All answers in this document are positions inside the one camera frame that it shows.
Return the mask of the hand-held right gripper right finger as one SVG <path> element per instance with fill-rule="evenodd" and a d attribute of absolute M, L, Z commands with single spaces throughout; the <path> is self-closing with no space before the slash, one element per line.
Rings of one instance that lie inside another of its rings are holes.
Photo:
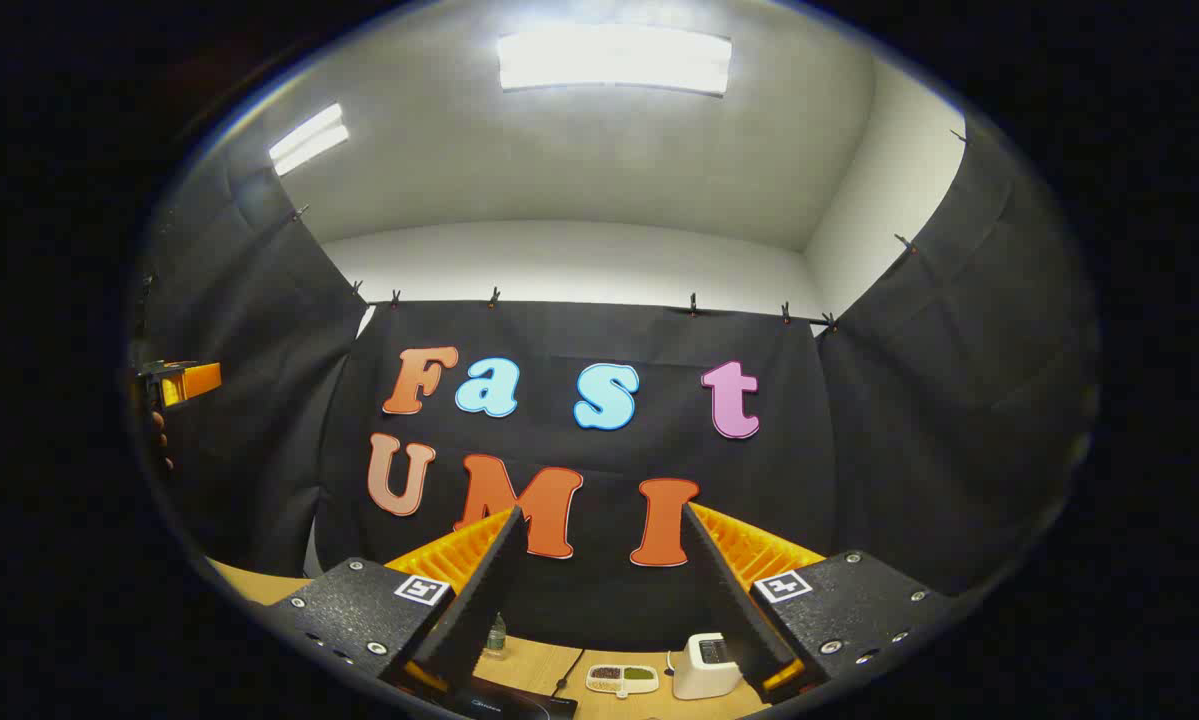
<path fill-rule="evenodd" d="M 710 619 L 763 702 L 855 691 L 951 627 L 948 595 L 868 552 L 823 556 L 699 503 L 680 527 Z"/>

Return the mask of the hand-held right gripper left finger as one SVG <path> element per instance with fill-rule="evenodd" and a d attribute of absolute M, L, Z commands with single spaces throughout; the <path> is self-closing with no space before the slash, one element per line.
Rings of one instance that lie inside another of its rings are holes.
<path fill-rule="evenodd" d="M 260 612 L 299 647 L 436 700 L 474 674 L 528 541 L 512 506 L 387 564 L 347 559 Z"/>

